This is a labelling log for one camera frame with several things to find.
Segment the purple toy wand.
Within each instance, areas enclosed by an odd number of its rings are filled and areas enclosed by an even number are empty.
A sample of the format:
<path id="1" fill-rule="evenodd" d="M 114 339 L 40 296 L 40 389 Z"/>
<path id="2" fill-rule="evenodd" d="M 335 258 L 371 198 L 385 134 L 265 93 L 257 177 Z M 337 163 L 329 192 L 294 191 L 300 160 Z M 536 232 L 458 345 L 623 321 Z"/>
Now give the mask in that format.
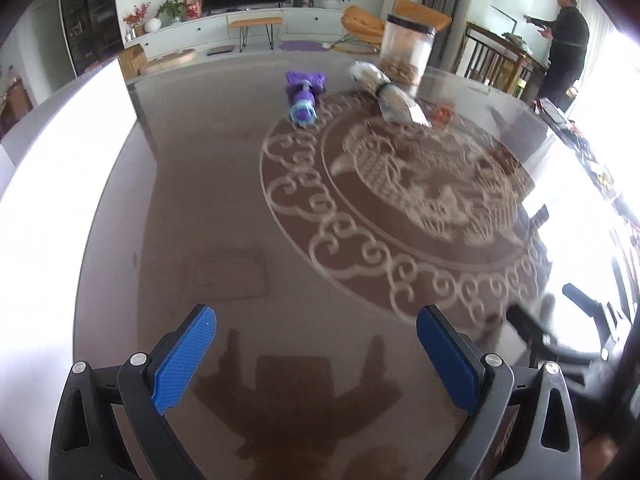
<path id="1" fill-rule="evenodd" d="M 326 75 L 318 72 L 296 72 L 285 74 L 288 95 L 288 118 L 296 127 L 305 128 L 317 120 L 317 104 L 326 92 Z"/>

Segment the white storage box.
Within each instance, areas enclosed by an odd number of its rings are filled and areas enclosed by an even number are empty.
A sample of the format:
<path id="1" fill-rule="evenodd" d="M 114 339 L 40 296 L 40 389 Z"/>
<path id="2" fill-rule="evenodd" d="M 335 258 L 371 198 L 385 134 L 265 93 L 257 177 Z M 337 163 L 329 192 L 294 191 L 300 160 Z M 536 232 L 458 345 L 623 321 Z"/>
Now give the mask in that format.
<path id="1" fill-rule="evenodd" d="M 1 144 L 1 434 L 34 479 L 47 477 L 73 364 L 137 349 L 156 174 L 117 62 L 56 92 Z"/>

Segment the cardboard box on floor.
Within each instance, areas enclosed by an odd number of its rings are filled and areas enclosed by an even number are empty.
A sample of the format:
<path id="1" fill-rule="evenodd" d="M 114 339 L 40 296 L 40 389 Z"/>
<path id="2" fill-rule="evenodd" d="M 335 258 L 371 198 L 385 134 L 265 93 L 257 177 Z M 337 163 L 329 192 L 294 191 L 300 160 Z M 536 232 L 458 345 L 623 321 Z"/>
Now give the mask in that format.
<path id="1" fill-rule="evenodd" d="M 131 47 L 121 50 L 117 58 L 120 69 L 122 70 L 122 76 L 125 80 L 134 79 L 139 76 L 140 70 L 148 60 L 140 44 L 134 44 Z"/>

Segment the wooden dining chair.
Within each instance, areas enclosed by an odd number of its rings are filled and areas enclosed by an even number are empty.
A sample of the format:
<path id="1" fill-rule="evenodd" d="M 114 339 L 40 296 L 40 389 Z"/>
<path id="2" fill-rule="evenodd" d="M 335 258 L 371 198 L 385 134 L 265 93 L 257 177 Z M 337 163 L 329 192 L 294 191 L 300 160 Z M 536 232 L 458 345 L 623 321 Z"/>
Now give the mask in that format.
<path id="1" fill-rule="evenodd" d="M 547 70 L 505 36 L 467 22 L 452 71 L 532 104 Z"/>

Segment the clear plastic food jar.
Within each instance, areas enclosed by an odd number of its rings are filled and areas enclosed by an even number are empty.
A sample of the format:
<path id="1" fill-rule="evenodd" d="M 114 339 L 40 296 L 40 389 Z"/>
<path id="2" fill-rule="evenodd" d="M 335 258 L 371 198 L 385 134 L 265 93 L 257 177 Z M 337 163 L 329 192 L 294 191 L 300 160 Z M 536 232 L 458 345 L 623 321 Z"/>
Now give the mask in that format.
<path id="1" fill-rule="evenodd" d="M 380 51 L 380 70 L 391 81 L 418 86 L 431 56 L 434 27 L 388 14 Z"/>

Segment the white TV cabinet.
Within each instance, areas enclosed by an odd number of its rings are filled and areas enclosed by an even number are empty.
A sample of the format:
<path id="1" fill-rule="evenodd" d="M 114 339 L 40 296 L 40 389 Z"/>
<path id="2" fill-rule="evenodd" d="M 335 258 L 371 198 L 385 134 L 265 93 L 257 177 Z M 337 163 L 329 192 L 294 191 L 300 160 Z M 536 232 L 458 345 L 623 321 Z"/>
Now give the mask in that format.
<path id="1" fill-rule="evenodd" d="M 335 9 L 271 8 L 218 13 L 165 26 L 125 42 L 140 44 L 147 58 L 184 49 L 276 44 L 286 40 L 334 40 L 344 34 L 343 12 Z"/>

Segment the standing person in black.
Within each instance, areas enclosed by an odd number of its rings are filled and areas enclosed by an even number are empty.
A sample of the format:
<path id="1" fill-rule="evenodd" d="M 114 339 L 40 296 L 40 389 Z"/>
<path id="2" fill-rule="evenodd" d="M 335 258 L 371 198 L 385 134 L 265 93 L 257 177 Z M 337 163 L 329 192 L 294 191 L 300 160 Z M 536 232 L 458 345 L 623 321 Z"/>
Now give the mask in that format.
<path id="1" fill-rule="evenodd" d="M 567 90 L 580 79 L 585 66 L 590 31 L 577 7 L 577 0 L 556 0 L 560 10 L 553 21 L 525 15 L 541 36 L 551 40 L 549 66 L 539 92 L 557 108 L 567 110 Z"/>

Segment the red flower vase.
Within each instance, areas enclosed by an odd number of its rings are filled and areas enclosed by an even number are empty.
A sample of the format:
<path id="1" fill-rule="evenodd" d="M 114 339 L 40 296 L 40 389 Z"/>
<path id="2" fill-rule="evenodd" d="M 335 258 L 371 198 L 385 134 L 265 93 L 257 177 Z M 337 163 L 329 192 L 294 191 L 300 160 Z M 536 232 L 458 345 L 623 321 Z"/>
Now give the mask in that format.
<path id="1" fill-rule="evenodd" d="M 141 3 L 140 6 L 134 6 L 134 10 L 122 18 L 122 21 L 129 27 L 127 34 L 129 40 L 138 38 L 145 33 L 144 24 L 150 6 L 149 2 Z"/>

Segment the purple floor mat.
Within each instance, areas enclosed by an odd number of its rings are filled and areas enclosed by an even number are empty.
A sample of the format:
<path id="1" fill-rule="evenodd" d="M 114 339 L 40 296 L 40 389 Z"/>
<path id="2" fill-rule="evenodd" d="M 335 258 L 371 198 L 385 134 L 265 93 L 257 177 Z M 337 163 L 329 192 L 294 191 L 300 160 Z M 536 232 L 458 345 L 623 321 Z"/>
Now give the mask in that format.
<path id="1" fill-rule="evenodd" d="M 325 47 L 321 42 L 312 40 L 286 40 L 278 45 L 284 52 L 324 52 Z"/>

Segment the orange lounge chair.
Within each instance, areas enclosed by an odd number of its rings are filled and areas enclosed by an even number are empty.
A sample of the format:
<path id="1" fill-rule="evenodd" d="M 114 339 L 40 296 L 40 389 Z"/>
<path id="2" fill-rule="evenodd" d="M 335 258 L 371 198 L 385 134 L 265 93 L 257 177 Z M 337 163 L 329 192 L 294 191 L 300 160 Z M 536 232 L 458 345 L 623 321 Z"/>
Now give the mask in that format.
<path id="1" fill-rule="evenodd" d="M 447 28 L 452 18 L 424 4 L 411 0 L 397 0 L 394 15 L 419 24 L 433 27 L 436 32 Z M 385 22 L 360 6 L 348 6 L 342 16 L 344 35 L 332 44 L 324 44 L 326 50 L 347 54 L 375 54 L 382 46 Z"/>

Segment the small wooden bench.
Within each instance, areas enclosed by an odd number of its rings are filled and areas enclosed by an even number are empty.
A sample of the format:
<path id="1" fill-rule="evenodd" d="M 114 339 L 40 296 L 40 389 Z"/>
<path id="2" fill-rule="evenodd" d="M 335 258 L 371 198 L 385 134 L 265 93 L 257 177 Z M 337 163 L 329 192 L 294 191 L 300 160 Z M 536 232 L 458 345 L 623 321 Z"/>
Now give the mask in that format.
<path id="1" fill-rule="evenodd" d="M 230 30 L 239 32 L 239 51 L 243 52 L 248 43 L 248 33 L 252 27 L 263 27 L 266 32 L 268 44 L 271 50 L 274 49 L 274 28 L 283 24 L 282 16 L 265 16 L 264 18 L 246 18 L 230 22 Z"/>

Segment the leafy plant beside flowers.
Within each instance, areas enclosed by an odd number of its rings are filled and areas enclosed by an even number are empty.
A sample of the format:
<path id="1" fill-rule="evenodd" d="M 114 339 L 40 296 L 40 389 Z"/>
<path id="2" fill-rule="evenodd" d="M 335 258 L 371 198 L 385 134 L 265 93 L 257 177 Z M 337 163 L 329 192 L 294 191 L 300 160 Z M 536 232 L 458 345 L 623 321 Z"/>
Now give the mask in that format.
<path id="1" fill-rule="evenodd" d="M 180 23 L 186 19 L 186 5 L 190 0 L 165 0 L 155 16 L 165 25 Z"/>

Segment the dark display cabinet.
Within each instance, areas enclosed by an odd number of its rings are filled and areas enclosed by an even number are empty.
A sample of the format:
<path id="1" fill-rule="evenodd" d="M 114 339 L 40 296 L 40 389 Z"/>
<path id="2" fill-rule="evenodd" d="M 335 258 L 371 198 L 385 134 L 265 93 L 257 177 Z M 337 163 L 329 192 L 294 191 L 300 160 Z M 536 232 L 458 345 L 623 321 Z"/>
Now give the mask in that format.
<path id="1" fill-rule="evenodd" d="M 60 11 L 76 76 L 122 50 L 115 0 L 60 0 Z"/>

